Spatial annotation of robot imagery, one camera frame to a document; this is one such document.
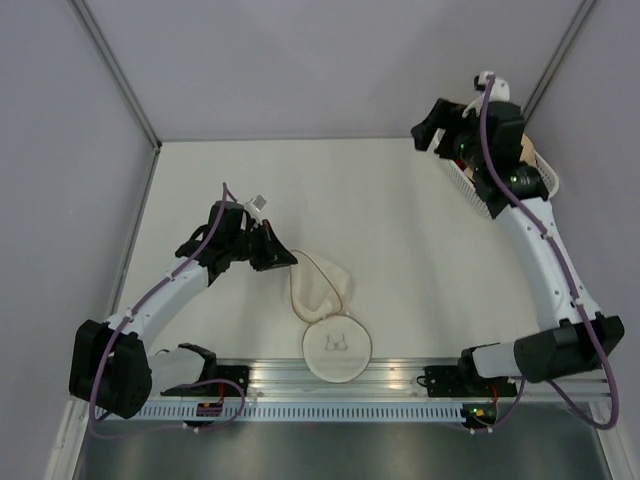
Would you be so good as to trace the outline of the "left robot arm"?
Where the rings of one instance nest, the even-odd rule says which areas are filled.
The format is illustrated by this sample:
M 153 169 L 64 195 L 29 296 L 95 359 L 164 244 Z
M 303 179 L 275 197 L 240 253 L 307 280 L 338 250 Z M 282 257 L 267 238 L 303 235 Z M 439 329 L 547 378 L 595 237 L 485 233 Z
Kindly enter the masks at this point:
M 133 306 L 108 319 L 87 320 L 75 334 L 68 389 L 105 412 L 129 419 L 156 394 L 222 392 L 214 352 L 182 343 L 152 356 L 164 328 L 235 262 L 256 272 L 290 267 L 296 257 L 261 216 L 262 196 L 240 204 L 218 201 L 206 224 L 175 252 L 165 276 Z

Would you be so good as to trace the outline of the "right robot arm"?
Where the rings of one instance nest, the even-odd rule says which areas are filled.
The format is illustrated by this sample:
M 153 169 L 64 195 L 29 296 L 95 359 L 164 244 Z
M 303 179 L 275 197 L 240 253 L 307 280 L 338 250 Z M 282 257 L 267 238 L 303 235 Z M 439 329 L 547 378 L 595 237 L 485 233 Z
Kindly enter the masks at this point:
M 443 98 L 411 130 L 416 150 L 471 170 L 474 193 L 507 233 L 534 300 L 538 332 L 462 351 L 456 381 L 469 395 L 493 379 L 541 383 L 599 369 L 624 336 L 621 319 L 604 315 L 580 281 L 542 173 L 521 159 L 523 134 L 520 108 L 511 102 L 467 112 Z

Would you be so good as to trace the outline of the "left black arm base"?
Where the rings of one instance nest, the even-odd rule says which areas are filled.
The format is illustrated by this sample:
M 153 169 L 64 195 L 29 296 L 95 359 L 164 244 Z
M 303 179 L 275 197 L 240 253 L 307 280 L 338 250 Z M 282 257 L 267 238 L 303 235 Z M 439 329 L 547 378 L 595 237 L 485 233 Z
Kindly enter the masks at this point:
M 217 397 L 239 398 L 242 391 L 247 393 L 250 384 L 251 368 L 248 365 L 219 365 L 213 379 L 217 383 L 208 383 L 195 387 L 176 386 L 160 393 L 164 397 Z

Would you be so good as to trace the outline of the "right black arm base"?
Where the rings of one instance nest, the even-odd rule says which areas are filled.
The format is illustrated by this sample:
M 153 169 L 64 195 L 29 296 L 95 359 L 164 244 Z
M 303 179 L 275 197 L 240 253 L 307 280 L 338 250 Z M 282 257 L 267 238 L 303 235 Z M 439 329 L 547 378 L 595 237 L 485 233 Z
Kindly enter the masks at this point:
M 517 387 L 506 377 L 466 378 L 453 365 L 425 366 L 416 383 L 426 390 L 429 398 L 500 399 L 515 398 L 517 395 Z

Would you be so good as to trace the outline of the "beige bra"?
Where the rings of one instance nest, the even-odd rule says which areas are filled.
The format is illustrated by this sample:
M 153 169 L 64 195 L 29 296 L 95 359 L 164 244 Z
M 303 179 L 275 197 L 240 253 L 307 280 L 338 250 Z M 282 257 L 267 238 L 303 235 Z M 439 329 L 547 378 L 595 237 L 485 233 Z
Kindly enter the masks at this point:
M 522 146 L 522 152 L 520 155 L 520 161 L 532 167 L 537 167 L 538 162 L 536 159 L 536 152 L 534 149 L 534 145 L 526 134 L 522 135 L 521 146 Z M 463 160 L 456 160 L 455 163 L 458 166 L 458 168 L 464 173 L 464 175 L 470 181 L 472 181 L 473 180 L 472 168 Z

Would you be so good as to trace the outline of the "cream mesh laundry bag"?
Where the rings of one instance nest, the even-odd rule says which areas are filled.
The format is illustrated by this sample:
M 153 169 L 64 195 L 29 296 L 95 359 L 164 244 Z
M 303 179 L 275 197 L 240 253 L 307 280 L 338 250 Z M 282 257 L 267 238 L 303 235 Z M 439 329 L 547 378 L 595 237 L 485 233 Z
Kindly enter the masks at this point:
M 349 272 L 319 255 L 294 250 L 289 267 L 290 305 L 305 323 L 301 351 L 308 369 L 333 384 L 365 371 L 373 353 L 369 331 L 350 312 L 355 284 Z

